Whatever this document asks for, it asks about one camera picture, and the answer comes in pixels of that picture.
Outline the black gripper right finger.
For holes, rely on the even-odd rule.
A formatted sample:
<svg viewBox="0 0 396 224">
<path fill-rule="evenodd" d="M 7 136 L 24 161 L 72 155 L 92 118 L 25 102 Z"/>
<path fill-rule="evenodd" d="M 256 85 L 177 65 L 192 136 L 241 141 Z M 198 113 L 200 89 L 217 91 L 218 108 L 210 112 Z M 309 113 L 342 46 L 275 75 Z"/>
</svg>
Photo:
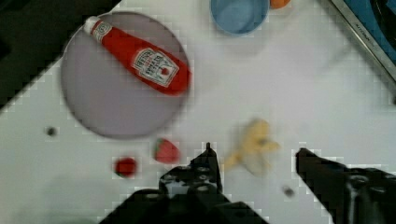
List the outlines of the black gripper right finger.
<svg viewBox="0 0 396 224">
<path fill-rule="evenodd" d="M 394 175 L 376 168 L 348 168 L 306 148 L 295 158 L 296 173 L 334 224 L 396 224 Z"/>
</svg>

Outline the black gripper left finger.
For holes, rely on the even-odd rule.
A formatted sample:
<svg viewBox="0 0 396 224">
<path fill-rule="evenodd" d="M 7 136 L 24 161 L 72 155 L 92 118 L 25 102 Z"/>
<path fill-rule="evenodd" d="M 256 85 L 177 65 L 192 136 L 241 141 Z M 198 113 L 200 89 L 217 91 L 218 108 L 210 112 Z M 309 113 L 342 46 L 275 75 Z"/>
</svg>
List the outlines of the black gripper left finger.
<svg viewBox="0 0 396 224">
<path fill-rule="evenodd" d="M 210 143 L 205 144 L 205 151 L 191 160 L 188 165 L 172 168 L 162 175 L 159 189 L 169 198 L 186 194 L 190 187 L 209 184 L 222 191 L 218 157 Z"/>
</svg>

